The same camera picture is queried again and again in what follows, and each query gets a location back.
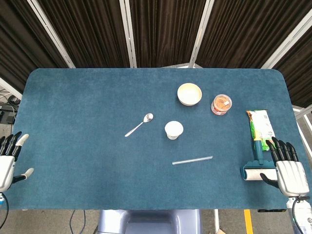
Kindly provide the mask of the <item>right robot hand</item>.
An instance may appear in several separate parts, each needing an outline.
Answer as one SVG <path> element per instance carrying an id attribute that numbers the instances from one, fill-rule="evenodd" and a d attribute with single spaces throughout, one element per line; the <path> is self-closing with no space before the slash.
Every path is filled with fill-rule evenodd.
<path id="1" fill-rule="evenodd" d="M 287 197 L 306 196 L 310 192 L 305 169 L 299 162 L 294 146 L 289 142 L 283 142 L 275 137 L 266 140 L 271 151 L 277 179 L 269 179 L 264 173 L 261 179 L 278 188 Z"/>

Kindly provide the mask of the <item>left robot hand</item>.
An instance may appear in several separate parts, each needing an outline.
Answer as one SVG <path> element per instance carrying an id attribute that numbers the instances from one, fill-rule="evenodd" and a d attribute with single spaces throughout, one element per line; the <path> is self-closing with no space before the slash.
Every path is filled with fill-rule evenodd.
<path id="1" fill-rule="evenodd" d="M 27 180 L 34 172 L 29 168 L 25 173 L 14 176 L 15 165 L 19 158 L 24 143 L 29 138 L 28 134 L 21 136 L 22 132 L 0 138 L 0 193 L 7 191 L 12 184 Z"/>

